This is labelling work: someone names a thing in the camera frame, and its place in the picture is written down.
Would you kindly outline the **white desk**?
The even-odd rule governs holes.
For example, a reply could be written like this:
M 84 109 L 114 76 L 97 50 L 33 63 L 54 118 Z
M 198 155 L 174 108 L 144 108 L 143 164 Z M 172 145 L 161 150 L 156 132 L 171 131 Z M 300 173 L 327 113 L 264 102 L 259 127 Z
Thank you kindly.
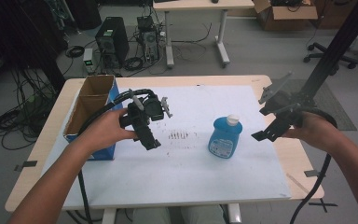
M 172 40 L 170 36 L 170 18 L 174 11 L 184 11 L 190 15 L 191 11 L 219 11 L 220 27 L 215 44 L 221 56 L 222 66 L 226 67 L 230 63 L 226 48 L 224 46 L 224 33 L 226 28 L 227 13 L 231 9 L 249 9 L 255 6 L 253 0 L 153 0 L 153 8 L 156 11 L 163 11 L 165 18 L 166 32 L 166 64 L 169 69 L 174 67 L 174 57 L 172 51 Z

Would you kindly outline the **person's right hand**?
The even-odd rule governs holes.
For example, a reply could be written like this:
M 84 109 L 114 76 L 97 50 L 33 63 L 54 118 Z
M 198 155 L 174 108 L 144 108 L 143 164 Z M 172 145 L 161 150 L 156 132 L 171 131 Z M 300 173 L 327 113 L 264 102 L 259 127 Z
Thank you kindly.
M 323 117 L 304 112 L 302 126 L 290 128 L 282 136 L 296 138 L 305 141 L 312 147 L 331 152 L 339 145 L 343 134 Z

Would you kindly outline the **brown cabinet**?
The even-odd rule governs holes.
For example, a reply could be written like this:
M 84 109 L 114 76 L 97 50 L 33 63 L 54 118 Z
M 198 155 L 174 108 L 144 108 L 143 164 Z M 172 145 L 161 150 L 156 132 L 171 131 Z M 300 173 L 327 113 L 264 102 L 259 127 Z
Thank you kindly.
M 358 0 L 312 0 L 318 19 L 310 22 L 318 29 L 338 29 L 357 2 Z

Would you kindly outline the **white table mat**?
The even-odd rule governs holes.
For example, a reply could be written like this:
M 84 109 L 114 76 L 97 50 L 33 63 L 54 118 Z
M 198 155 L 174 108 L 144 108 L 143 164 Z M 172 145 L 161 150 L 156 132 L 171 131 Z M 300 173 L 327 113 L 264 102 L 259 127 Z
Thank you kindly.
M 84 180 L 75 182 L 64 203 L 76 209 L 232 203 L 288 199 L 291 196 L 276 150 L 252 135 L 265 128 L 254 90 L 249 85 L 156 87 L 167 97 L 170 118 L 151 123 L 160 147 L 117 143 L 111 161 L 89 161 Z M 243 130 L 229 159 L 207 148 L 213 122 L 239 116 Z

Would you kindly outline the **large black computer tower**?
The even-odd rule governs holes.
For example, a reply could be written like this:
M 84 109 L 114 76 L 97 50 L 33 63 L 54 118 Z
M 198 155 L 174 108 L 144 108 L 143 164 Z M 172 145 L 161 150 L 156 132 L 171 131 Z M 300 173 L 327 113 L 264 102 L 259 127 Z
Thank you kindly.
M 107 17 L 95 36 L 106 68 L 121 68 L 129 52 L 124 20 L 121 17 Z

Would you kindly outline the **blue bottle with white cap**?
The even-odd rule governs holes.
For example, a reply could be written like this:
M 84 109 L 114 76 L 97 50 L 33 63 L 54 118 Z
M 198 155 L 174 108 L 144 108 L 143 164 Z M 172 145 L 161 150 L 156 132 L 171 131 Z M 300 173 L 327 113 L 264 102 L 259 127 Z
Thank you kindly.
M 218 118 L 214 121 L 213 127 L 214 130 L 209 140 L 208 150 L 218 158 L 231 158 L 242 132 L 240 117 L 231 114 Z

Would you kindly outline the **small black computer tower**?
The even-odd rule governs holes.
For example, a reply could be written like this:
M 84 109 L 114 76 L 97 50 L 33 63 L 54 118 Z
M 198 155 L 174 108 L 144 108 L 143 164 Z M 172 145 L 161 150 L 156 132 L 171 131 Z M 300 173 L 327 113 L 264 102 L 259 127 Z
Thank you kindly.
M 145 60 L 153 63 L 159 60 L 158 30 L 151 16 L 137 18 L 139 37 L 144 51 Z

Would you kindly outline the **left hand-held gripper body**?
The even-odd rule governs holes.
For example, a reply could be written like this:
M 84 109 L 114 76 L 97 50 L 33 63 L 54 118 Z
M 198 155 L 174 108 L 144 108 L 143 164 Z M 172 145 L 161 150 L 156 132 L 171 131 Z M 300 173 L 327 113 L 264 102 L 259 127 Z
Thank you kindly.
M 127 106 L 127 115 L 119 119 L 120 126 L 131 126 L 136 132 L 140 126 L 149 126 L 150 121 L 164 119 L 164 115 L 172 117 L 167 97 L 161 99 L 152 91 L 125 91 L 119 95 L 119 101 L 132 99 Z

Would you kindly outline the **black metal stand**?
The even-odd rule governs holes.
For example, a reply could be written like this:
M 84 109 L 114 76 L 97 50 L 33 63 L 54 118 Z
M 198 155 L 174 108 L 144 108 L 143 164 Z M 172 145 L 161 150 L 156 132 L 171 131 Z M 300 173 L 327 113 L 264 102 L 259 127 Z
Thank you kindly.
M 299 102 L 305 104 L 313 99 L 322 87 L 339 59 L 358 36 L 358 2 L 337 31 L 335 37 L 327 47 L 324 56 L 317 63 L 310 77 L 298 93 Z

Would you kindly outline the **person's left hand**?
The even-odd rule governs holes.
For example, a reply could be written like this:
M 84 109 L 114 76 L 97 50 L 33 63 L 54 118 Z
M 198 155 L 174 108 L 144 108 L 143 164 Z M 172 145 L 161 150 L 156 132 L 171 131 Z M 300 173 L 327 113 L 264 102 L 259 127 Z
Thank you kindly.
M 76 139 L 76 143 L 88 153 L 110 147 L 125 139 L 136 139 L 135 131 L 125 130 L 119 119 L 127 113 L 127 109 L 119 109 L 103 113 Z

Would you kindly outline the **black curtain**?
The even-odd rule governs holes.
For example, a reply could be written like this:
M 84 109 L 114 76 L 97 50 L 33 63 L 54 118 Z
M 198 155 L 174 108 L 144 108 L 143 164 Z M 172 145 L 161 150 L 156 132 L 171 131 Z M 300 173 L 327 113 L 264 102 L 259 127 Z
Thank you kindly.
M 44 0 L 0 0 L 0 47 L 17 68 L 41 69 L 55 91 L 62 89 L 56 59 L 66 43 Z

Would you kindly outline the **grey power unit green display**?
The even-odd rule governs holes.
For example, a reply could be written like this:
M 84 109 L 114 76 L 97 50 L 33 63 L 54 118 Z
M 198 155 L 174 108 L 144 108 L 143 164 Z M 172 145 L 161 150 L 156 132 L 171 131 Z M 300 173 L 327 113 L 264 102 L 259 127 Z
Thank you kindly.
M 89 74 L 93 74 L 97 67 L 97 63 L 94 58 L 94 51 L 91 48 L 85 48 L 83 53 L 83 64 L 86 68 L 86 71 Z

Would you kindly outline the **white table leg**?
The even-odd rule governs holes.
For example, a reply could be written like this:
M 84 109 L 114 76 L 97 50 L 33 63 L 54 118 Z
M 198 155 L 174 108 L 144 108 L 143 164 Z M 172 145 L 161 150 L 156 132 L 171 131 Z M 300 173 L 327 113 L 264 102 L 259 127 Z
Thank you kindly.
M 241 224 L 241 210 L 237 203 L 227 205 L 227 214 L 229 224 Z
M 106 208 L 103 210 L 102 224 L 115 224 L 117 216 L 116 208 Z

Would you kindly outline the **person's right leg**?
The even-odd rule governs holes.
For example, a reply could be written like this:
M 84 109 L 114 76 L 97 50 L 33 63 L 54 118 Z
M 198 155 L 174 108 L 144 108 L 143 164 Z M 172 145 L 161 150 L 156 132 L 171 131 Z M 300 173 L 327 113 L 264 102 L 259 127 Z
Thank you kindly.
M 219 205 L 184 206 L 181 214 L 185 224 L 226 224 Z

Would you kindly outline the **blue cardboard box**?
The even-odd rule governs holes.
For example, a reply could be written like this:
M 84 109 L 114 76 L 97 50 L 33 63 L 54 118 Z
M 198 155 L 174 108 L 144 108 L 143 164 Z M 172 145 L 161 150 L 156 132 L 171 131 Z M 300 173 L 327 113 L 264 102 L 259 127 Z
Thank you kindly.
M 119 95 L 113 75 L 87 77 L 77 94 L 69 119 L 63 130 L 64 139 L 70 143 L 77 138 L 82 125 L 99 109 L 112 102 Z

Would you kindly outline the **open brown cardboard box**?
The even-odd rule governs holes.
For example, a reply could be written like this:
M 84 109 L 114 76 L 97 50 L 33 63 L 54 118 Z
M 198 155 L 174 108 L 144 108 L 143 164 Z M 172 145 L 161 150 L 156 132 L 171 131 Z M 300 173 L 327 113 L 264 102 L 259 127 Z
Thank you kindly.
M 318 18 L 311 0 L 253 0 L 256 19 L 265 31 L 299 31 Z

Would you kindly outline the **dark floor mat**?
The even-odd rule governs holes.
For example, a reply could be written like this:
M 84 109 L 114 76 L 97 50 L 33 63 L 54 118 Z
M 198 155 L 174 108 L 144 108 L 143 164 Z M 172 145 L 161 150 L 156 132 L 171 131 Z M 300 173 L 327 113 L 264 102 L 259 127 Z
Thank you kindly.
M 282 91 L 289 94 L 299 92 L 305 83 L 306 79 L 289 79 L 283 85 Z M 316 95 L 313 97 L 313 101 L 319 109 L 328 113 L 336 120 L 337 127 L 341 131 L 357 130 L 341 103 L 337 100 L 327 84 L 324 83 L 317 91 Z

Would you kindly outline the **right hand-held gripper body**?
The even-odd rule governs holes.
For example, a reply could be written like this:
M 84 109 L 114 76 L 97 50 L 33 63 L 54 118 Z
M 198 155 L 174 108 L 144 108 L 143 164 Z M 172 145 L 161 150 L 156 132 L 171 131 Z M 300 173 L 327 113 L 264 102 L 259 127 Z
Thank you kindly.
M 258 103 L 263 105 L 263 107 L 265 105 L 288 106 L 286 111 L 280 114 L 273 114 L 275 119 L 287 119 L 291 122 L 291 126 L 301 127 L 303 123 L 303 115 L 299 111 L 301 103 L 295 99 L 293 94 L 282 91 L 283 85 L 290 79 L 292 74 L 292 72 L 288 72 L 283 77 L 274 80 L 267 87 L 264 87 Z

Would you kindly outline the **black tape cross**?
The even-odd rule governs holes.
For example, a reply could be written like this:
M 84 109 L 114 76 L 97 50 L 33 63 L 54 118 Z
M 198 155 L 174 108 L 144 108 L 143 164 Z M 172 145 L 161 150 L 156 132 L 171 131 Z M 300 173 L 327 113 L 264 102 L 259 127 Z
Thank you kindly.
M 323 198 L 321 198 L 318 202 L 309 203 L 310 206 L 321 206 L 325 213 L 328 212 L 330 207 L 337 207 L 336 203 L 326 203 Z

